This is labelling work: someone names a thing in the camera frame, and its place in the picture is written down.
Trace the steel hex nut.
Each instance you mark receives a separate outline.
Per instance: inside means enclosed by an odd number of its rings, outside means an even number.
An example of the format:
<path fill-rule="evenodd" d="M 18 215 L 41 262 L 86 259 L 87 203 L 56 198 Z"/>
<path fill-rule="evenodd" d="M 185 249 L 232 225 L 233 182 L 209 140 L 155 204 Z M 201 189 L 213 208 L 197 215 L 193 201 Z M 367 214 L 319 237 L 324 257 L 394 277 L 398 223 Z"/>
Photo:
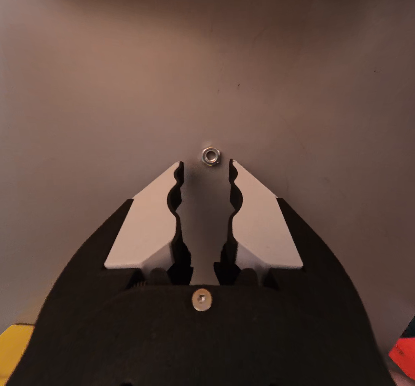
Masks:
<path fill-rule="evenodd" d="M 215 166 L 221 162 L 221 152 L 215 147 L 205 148 L 202 152 L 201 160 L 207 166 Z"/>

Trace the orange red plastic piece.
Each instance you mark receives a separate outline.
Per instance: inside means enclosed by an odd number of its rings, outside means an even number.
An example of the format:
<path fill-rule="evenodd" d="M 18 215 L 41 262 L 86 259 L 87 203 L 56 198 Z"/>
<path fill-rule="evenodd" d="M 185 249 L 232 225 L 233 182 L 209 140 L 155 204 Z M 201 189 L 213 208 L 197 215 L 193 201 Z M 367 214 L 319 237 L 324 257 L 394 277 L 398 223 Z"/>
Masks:
<path fill-rule="evenodd" d="M 410 379 L 415 380 L 415 338 L 399 338 L 389 352 L 391 360 Z"/>

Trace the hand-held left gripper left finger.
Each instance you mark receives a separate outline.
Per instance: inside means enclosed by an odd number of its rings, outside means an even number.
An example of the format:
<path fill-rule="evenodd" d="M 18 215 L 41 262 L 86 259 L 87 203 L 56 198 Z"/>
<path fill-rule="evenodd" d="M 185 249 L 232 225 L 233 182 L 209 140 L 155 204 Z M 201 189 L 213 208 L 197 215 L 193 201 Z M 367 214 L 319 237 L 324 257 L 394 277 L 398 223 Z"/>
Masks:
<path fill-rule="evenodd" d="M 177 212 L 183 183 L 184 163 L 175 162 L 132 197 L 104 262 L 106 269 L 139 269 L 146 279 L 153 269 L 164 269 L 172 284 L 190 284 L 191 254 Z"/>

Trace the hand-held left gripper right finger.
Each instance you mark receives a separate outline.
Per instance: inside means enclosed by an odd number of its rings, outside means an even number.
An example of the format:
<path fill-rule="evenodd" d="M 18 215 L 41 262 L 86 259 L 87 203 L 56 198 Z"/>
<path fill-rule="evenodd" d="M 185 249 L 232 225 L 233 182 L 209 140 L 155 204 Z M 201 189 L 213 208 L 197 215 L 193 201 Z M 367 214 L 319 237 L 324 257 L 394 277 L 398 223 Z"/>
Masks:
<path fill-rule="evenodd" d="M 214 271 L 220 285 L 234 285 L 245 269 L 262 285 L 271 269 L 300 270 L 300 258 L 279 198 L 236 160 L 229 163 L 233 212 Z"/>

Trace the yellow plastic bin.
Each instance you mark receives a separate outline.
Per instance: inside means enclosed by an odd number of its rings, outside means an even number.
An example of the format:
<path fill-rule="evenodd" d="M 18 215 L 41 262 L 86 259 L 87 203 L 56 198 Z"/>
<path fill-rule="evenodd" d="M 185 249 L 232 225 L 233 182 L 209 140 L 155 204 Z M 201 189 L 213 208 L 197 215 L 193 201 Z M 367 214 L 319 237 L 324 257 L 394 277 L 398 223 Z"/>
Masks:
<path fill-rule="evenodd" d="M 7 383 L 33 334 L 34 325 L 14 324 L 0 335 L 0 385 Z"/>

